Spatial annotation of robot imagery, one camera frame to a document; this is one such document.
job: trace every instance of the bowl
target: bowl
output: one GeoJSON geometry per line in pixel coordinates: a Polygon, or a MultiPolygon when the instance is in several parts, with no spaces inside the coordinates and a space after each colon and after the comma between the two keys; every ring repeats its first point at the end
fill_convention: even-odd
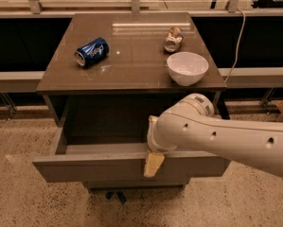
{"type": "Polygon", "coordinates": [[[190,86],[203,78],[208,62],[202,56],[191,52],[178,52],[168,57],[168,72],[181,86],[190,86]]]}

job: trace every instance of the blue can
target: blue can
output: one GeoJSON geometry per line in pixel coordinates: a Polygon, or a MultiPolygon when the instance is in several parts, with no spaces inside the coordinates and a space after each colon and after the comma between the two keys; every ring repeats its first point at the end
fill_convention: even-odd
{"type": "Polygon", "coordinates": [[[80,47],[75,52],[76,62],[80,66],[96,63],[103,59],[110,51],[109,45],[101,37],[80,47]]]}

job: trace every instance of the floor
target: floor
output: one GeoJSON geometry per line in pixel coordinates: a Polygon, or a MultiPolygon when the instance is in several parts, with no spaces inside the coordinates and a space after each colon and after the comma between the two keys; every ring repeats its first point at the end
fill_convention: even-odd
{"type": "MultiPolygon", "coordinates": [[[[273,102],[227,103],[232,119],[275,121],[273,102]]],[[[0,227],[3,226],[283,226],[283,179],[231,163],[219,178],[195,178],[184,190],[91,194],[81,183],[46,183],[32,165],[57,131],[46,106],[0,108],[0,227]]]]}

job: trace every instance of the desk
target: desk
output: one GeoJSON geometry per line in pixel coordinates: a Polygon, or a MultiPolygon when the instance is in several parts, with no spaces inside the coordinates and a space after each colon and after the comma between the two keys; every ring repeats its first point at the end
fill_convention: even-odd
{"type": "Polygon", "coordinates": [[[88,189],[184,187],[194,176],[220,176],[228,162],[184,149],[170,153],[152,179],[143,176],[149,115],[159,115],[192,92],[218,93],[226,85],[187,13],[77,14],[37,88],[58,126],[49,156],[33,164],[48,182],[83,182],[88,189]],[[166,33],[180,26],[180,51],[204,56],[209,70],[195,85],[168,74],[166,33]],[[75,50],[104,38],[108,56],[81,68],[75,50]]]}

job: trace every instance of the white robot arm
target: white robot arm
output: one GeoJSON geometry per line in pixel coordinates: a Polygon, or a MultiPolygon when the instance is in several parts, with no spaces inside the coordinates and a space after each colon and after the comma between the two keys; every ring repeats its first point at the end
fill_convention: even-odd
{"type": "Polygon", "coordinates": [[[205,96],[192,94],[151,116],[150,150],[158,155],[177,148],[207,151],[283,177],[283,123],[222,120],[213,114],[205,96]]]}

